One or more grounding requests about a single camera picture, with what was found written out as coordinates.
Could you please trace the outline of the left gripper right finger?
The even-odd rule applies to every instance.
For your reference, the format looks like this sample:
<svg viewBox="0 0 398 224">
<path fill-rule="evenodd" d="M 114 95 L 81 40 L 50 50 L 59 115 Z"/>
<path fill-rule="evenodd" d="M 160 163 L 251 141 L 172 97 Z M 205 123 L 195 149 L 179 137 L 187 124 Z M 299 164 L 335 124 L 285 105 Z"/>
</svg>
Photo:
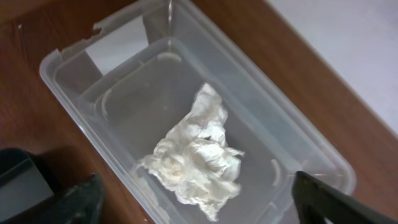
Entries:
<svg viewBox="0 0 398 224">
<path fill-rule="evenodd" d="M 303 224 L 397 224 L 304 171 L 295 173 L 292 197 Z"/>
</svg>

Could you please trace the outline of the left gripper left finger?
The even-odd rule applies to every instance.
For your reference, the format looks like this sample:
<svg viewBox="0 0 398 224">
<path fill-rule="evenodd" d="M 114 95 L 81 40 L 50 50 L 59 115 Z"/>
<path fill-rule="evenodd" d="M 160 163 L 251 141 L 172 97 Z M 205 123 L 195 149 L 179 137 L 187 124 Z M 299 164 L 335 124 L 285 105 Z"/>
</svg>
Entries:
<svg viewBox="0 0 398 224">
<path fill-rule="evenodd" d="M 92 174 L 83 182 L 46 200 L 31 221 L 38 224 L 95 224 L 104 202 L 101 177 Z"/>
</svg>

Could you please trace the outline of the white paper napkin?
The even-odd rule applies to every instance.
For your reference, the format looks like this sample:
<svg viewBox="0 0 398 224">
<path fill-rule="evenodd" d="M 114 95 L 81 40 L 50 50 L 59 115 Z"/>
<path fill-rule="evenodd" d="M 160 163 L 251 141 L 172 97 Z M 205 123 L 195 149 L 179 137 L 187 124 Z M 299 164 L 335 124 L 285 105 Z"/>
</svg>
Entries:
<svg viewBox="0 0 398 224">
<path fill-rule="evenodd" d="M 198 206 L 211 222 L 241 191 L 236 179 L 245 153 L 228 146 L 227 119 L 221 96 L 204 83 L 189 113 L 139 163 L 180 203 Z"/>
</svg>

